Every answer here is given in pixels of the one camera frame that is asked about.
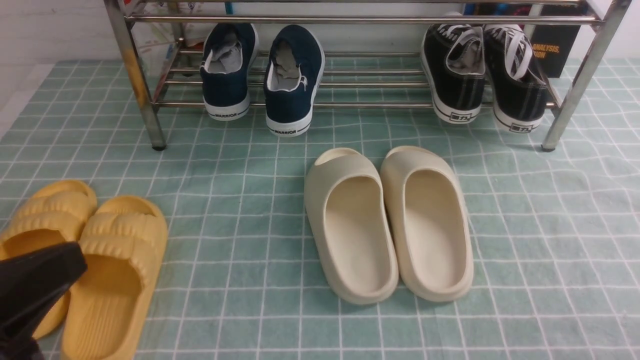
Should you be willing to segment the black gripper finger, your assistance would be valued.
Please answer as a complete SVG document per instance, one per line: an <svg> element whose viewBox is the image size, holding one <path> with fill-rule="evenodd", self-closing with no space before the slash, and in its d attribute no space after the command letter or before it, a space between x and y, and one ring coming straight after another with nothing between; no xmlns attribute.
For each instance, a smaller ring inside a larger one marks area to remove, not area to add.
<svg viewBox="0 0 640 360"><path fill-rule="evenodd" d="M2 260L0 357L42 360L35 331L54 305L87 271L78 243L59 243Z"/></svg>

